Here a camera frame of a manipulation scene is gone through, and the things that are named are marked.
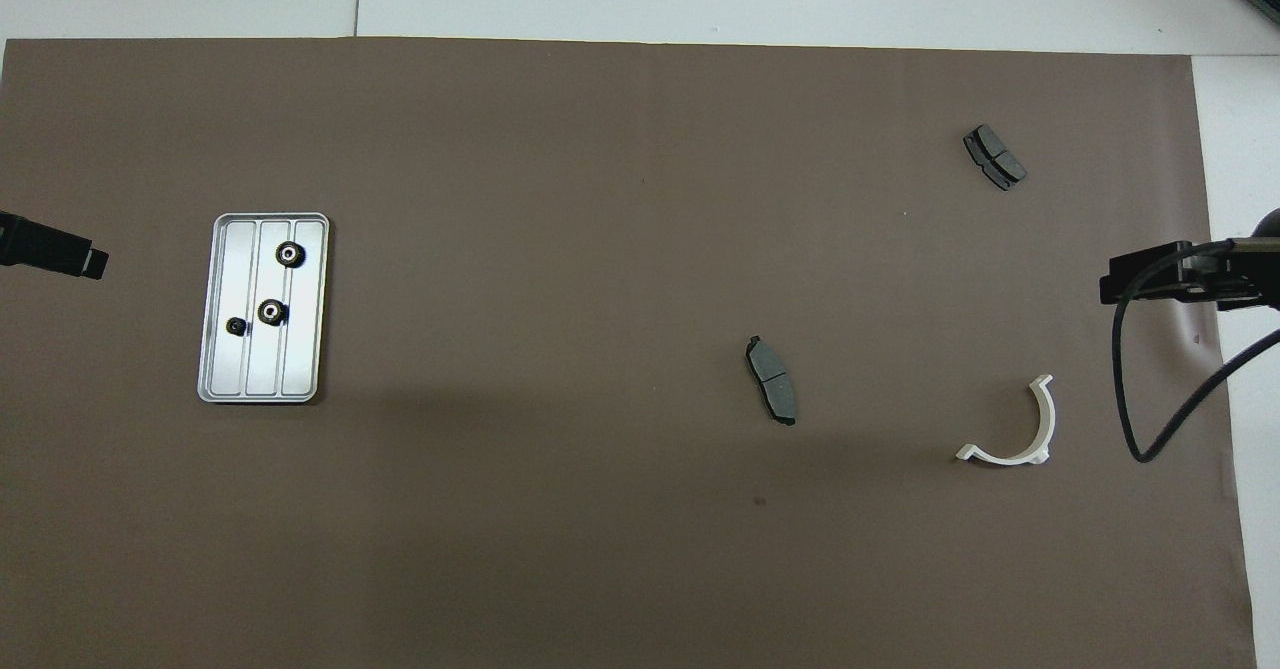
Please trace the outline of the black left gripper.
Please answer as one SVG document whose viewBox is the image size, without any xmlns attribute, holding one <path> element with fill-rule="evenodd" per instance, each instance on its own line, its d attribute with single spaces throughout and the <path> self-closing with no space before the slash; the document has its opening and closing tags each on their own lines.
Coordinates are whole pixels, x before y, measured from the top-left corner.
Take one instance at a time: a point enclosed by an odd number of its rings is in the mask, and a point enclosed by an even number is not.
<svg viewBox="0 0 1280 669">
<path fill-rule="evenodd" d="M 109 253 L 97 249 L 92 240 L 74 233 L 55 232 L 22 215 L 1 212 L 1 265 L 28 265 L 51 271 L 49 260 L 55 255 L 55 272 L 73 278 L 101 280 L 108 269 Z"/>
</svg>

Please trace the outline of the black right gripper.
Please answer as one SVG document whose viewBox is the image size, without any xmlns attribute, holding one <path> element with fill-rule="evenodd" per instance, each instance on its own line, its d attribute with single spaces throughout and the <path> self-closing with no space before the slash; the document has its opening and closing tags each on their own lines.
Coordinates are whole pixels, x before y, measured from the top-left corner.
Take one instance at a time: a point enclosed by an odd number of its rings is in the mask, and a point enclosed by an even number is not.
<svg viewBox="0 0 1280 669">
<path fill-rule="evenodd" d="M 1226 255 L 1229 272 L 1244 287 L 1240 295 L 1219 301 L 1220 312 L 1267 306 L 1279 310 L 1279 209 L 1271 210 L 1254 226 L 1252 235 L 1230 239 Z M 1221 258 L 1213 255 L 1188 255 L 1169 260 L 1194 246 L 1189 240 L 1166 242 L 1153 248 L 1108 258 L 1107 272 L 1100 278 L 1100 303 L 1117 304 L 1138 274 L 1158 264 L 1156 272 L 1135 292 L 1134 301 L 1179 301 L 1208 303 L 1213 301 L 1210 285 L 1221 272 Z"/>
</svg>

